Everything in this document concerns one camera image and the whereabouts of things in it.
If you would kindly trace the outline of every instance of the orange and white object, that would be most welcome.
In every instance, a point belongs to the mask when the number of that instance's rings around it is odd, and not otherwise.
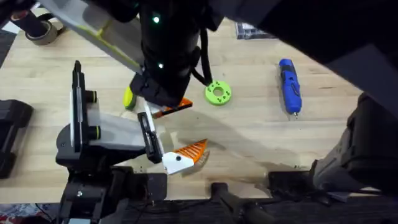
[[[161,118],[167,114],[174,113],[176,111],[180,111],[191,106],[192,102],[185,98],[181,101],[177,108],[159,108],[157,105],[145,102],[144,107],[147,117],[151,118],[148,119],[150,131],[153,134],[156,134],[154,119]],[[157,139],[159,142],[160,150],[162,151],[162,163],[168,174],[175,174],[189,167],[193,167],[203,155],[207,145],[207,139],[204,139],[189,146],[185,146],[181,149],[177,149],[173,152],[165,153],[163,145],[158,136]]]

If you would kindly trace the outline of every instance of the wooden table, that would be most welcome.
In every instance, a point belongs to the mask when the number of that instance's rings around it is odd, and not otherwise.
[[[360,91],[333,72],[278,40],[236,40],[234,24],[224,21],[210,32],[209,56],[215,80],[233,90],[231,101],[213,106],[194,78],[186,97],[193,108],[156,121],[165,127],[166,150],[208,138],[207,160],[169,177],[168,199],[209,197],[210,183],[229,183],[242,197],[267,197],[261,189],[271,170],[308,169],[338,142]],[[291,58],[301,84],[298,120],[284,112],[277,64]],[[17,99],[35,109],[9,179],[0,181],[0,203],[59,202],[66,168],[55,163],[58,132],[68,123],[68,93],[74,61],[80,60],[86,86],[97,90],[101,111],[129,119],[123,94],[133,73],[72,31],[38,47],[23,33],[0,69],[2,100]],[[139,104],[136,111],[142,111]],[[141,172],[162,172],[142,156],[125,162]]]

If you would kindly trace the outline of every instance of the green gear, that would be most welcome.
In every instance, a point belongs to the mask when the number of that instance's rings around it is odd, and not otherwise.
[[[221,96],[216,96],[214,91],[220,91]],[[205,96],[206,99],[212,105],[221,106],[226,104],[232,97],[231,87],[226,82],[213,80],[210,85],[208,85],[205,89]]]

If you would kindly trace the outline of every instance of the orange object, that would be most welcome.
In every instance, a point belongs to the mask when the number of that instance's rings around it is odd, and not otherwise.
[[[174,113],[174,112],[177,112],[177,111],[180,111],[180,110],[189,108],[189,107],[192,106],[192,104],[193,104],[192,101],[190,101],[190,100],[188,100],[188,99],[186,99],[186,98],[182,98],[182,101],[181,101],[181,103],[177,106],[177,108],[173,109],[173,108],[166,107],[165,110],[154,113],[154,114],[152,115],[152,117],[155,118],[155,119],[161,118],[161,117],[163,117],[163,116],[165,116],[165,115],[168,115],[168,114],[170,114],[170,113]]]
[[[174,152],[180,154],[182,156],[186,156],[188,158],[193,159],[193,163],[195,164],[203,155],[207,145],[207,139],[198,141],[189,146],[185,146],[181,149],[177,149]]]

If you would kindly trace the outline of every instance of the blue screwdriver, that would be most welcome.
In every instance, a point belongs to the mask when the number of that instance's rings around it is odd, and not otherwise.
[[[294,114],[297,117],[297,114],[301,110],[302,100],[296,70],[294,69],[293,62],[285,58],[279,62],[279,68],[286,110],[288,114]]]

